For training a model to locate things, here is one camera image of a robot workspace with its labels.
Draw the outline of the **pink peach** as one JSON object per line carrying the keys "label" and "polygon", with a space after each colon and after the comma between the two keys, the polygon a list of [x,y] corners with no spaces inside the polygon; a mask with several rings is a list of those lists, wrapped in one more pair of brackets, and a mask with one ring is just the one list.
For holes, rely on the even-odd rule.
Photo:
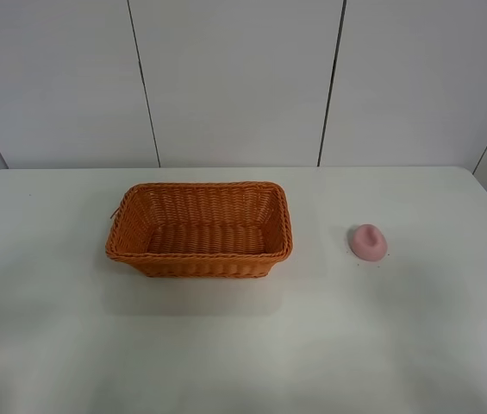
{"label": "pink peach", "polygon": [[377,262],[388,252],[384,234],[373,224],[361,224],[350,231],[348,244],[352,252],[361,260]]}

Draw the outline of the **orange wicker basket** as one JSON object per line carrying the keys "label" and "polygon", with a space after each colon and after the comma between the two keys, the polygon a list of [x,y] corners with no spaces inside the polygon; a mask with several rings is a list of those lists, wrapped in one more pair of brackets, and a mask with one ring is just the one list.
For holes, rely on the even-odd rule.
{"label": "orange wicker basket", "polygon": [[261,278],[291,250],[284,189],[259,181],[135,185],[105,245],[152,278]]}

